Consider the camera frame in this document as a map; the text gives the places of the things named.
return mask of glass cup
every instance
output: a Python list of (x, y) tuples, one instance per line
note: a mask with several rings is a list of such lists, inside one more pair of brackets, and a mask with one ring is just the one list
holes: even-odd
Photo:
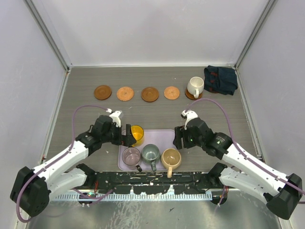
[(135, 144), (133, 144), (133, 147), (140, 146), (144, 142), (144, 130), (139, 125), (133, 125), (131, 126), (132, 135), (137, 141)]
[(147, 163), (151, 164), (153, 172), (157, 170), (156, 162), (160, 160), (160, 151), (159, 148), (154, 144), (148, 144), (144, 146), (142, 152), (142, 160)]
[(129, 169), (137, 169), (139, 172), (142, 171), (140, 167), (141, 154), (137, 148), (129, 147), (124, 150), (122, 154), (122, 160)]

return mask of folded cloth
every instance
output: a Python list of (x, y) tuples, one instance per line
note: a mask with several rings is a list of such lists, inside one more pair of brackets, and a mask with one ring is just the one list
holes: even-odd
[(204, 89), (212, 93), (233, 95), (237, 86), (237, 76), (232, 68), (208, 66), (204, 69)]

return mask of mug handle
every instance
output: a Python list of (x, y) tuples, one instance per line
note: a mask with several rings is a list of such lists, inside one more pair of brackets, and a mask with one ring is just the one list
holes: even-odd
[(171, 178), (172, 177), (172, 173), (173, 173), (173, 168), (172, 167), (168, 167), (167, 178)]
[(152, 161), (152, 170), (153, 170), (153, 172), (157, 170), (155, 161)]
[(136, 165), (136, 167), (137, 167), (137, 170), (138, 170), (139, 172), (142, 172), (142, 168), (141, 168), (141, 166)]
[(199, 97), (199, 90), (196, 89), (196, 94), (194, 95), (194, 98), (197, 99)]

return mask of wooden coaster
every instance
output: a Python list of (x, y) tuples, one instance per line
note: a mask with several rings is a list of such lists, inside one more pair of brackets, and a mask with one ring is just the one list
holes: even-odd
[(201, 92), (198, 96), (198, 98), (196, 99), (191, 93), (189, 93), (189, 91), (187, 90), (187, 88), (185, 89), (185, 95), (186, 97), (188, 97), (191, 100), (197, 100), (197, 99), (201, 99), (203, 92)]
[(133, 98), (133, 95), (134, 95), (133, 89), (130, 87), (121, 87), (116, 93), (116, 96), (121, 101), (131, 100)]
[(141, 93), (141, 97), (146, 102), (154, 102), (159, 98), (159, 92), (154, 87), (146, 87)]
[(108, 99), (111, 95), (111, 88), (107, 85), (101, 85), (95, 88), (94, 90), (94, 97), (99, 100)]
[(170, 86), (164, 90), (164, 96), (167, 99), (174, 100), (177, 99), (180, 95), (180, 91), (178, 88)]

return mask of yellow mug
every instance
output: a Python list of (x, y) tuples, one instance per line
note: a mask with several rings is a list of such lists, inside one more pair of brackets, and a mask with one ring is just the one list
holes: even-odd
[(161, 155), (161, 162), (167, 169), (167, 177), (171, 178), (173, 170), (181, 164), (181, 154), (176, 149), (167, 149)]
[(132, 129), (132, 135), (135, 138), (135, 140), (137, 141), (135, 144), (133, 144), (132, 146), (140, 146), (143, 144), (144, 142), (144, 130), (142, 127), (140, 127), (139, 125), (133, 125), (131, 126)]

